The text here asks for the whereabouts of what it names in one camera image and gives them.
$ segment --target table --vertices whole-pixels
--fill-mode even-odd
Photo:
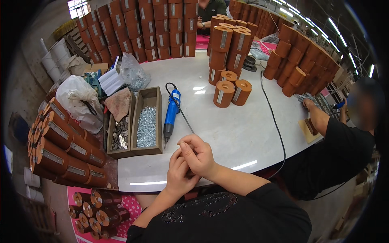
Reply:
[[[159,86],[162,93],[162,123],[168,106],[167,82],[174,83],[181,92],[181,109],[194,132],[208,142],[217,163],[253,173],[267,168],[284,158],[280,138],[265,95],[261,89],[260,71],[242,71],[242,79],[252,84],[252,92],[244,106],[231,103],[219,108],[213,103],[215,87],[208,83],[209,58],[204,52],[193,58],[177,58],[142,64],[151,74],[148,87]],[[308,112],[295,97],[286,97],[275,80],[263,78],[263,87],[272,105],[286,157],[291,157],[315,142],[307,144],[298,120],[308,117]],[[117,176],[119,191],[152,192],[166,186],[169,159],[178,149],[180,138],[191,131],[182,115],[178,114],[170,141],[163,154],[119,159]],[[212,182],[202,178],[197,186]]]

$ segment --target clear plastic bag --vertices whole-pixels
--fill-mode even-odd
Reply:
[[[70,117],[80,121],[80,127],[96,134],[103,127],[103,110],[96,91],[82,77],[71,75],[57,89],[55,98],[70,112]],[[96,111],[93,115],[83,101]]]
[[[120,74],[124,78],[124,83],[134,92],[146,88],[151,81],[151,75],[145,73],[135,57],[125,52],[123,52]]]

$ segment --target hand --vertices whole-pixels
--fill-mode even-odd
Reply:
[[[309,111],[309,109],[312,107],[312,105],[315,105],[315,103],[310,99],[304,99],[303,100],[303,106],[306,107]]]
[[[340,112],[346,112],[347,111],[347,99],[343,98],[344,100],[344,105],[339,109]]]
[[[181,149],[175,151],[170,158],[169,170],[165,190],[171,197],[177,200],[192,190],[200,180],[199,175],[194,175],[191,179],[187,178],[189,166],[184,157],[179,157]]]
[[[214,161],[212,149],[209,143],[205,143],[195,134],[187,135],[180,139],[182,156],[196,175],[209,180],[218,171],[218,164]]]

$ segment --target window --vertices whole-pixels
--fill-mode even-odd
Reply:
[[[81,18],[91,12],[88,0],[72,0],[68,2],[69,12],[72,19]]]

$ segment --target wooden box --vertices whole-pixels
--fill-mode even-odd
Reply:
[[[112,134],[114,132],[116,121],[114,116],[111,114],[111,117],[109,119],[109,126],[108,126],[108,135],[107,135],[107,155],[111,156],[114,159],[121,159],[126,157],[134,156],[135,154],[131,151],[130,141],[132,136],[132,122],[134,117],[134,111],[135,111],[135,104],[136,104],[136,98],[133,92],[131,92],[130,97],[130,107],[129,107],[129,118],[128,118],[128,137],[127,137],[127,143],[128,147],[126,150],[115,150],[111,151],[111,143],[112,143]]]
[[[156,107],[156,146],[137,147],[138,120],[140,113],[145,107]],[[162,154],[162,96],[159,87],[141,89],[138,92],[137,103],[135,105],[134,120],[132,121],[131,152],[135,155]]]

